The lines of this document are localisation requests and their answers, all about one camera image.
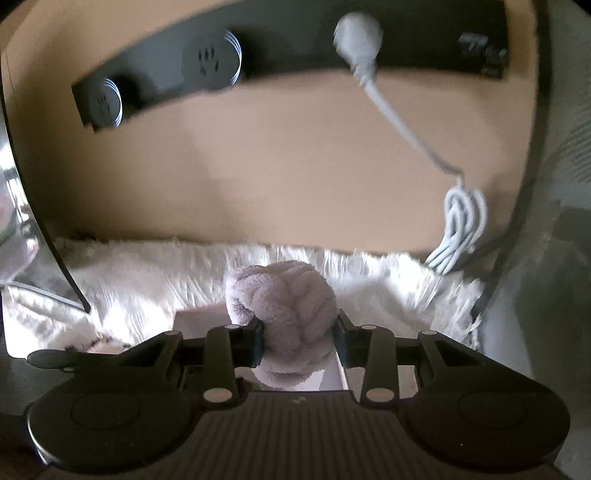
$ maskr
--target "white power cord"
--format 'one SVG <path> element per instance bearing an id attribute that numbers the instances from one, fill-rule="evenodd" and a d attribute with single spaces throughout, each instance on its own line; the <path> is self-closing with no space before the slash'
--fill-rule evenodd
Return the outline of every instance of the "white power cord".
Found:
<path id="1" fill-rule="evenodd" d="M 474 250 L 474 244 L 484 233 L 488 220 L 486 199 L 480 190 L 466 191 L 463 170 L 448 163 L 422 142 L 382 96 L 374 81 L 375 59 L 381 46 L 382 29 L 370 15 L 353 12 L 341 18 L 336 26 L 336 50 L 349 63 L 369 99 L 415 150 L 426 155 L 443 173 L 456 178 L 456 186 L 447 192 L 444 201 L 446 227 L 443 239 L 425 261 L 428 267 L 445 275 L 464 252 Z"/>

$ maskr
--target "cardboard wall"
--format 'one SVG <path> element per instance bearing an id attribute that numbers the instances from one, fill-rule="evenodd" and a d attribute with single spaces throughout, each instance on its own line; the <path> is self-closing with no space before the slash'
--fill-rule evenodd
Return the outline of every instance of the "cardboard wall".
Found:
<path id="1" fill-rule="evenodd" d="M 131 42 L 220 3 L 34 2 L 2 54 L 2 82 L 25 186 L 40 213 L 65 231 L 101 238 L 414 253 L 436 246 L 453 179 L 392 130 L 346 71 L 190 96 L 98 134 L 83 127 L 70 90 L 76 79 Z M 537 90 L 532 5 L 505 3 L 512 65 L 504 80 L 426 70 L 378 75 L 402 117 L 465 169 L 468 187 L 485 192 L 489 236 L 512 212 Z"/>

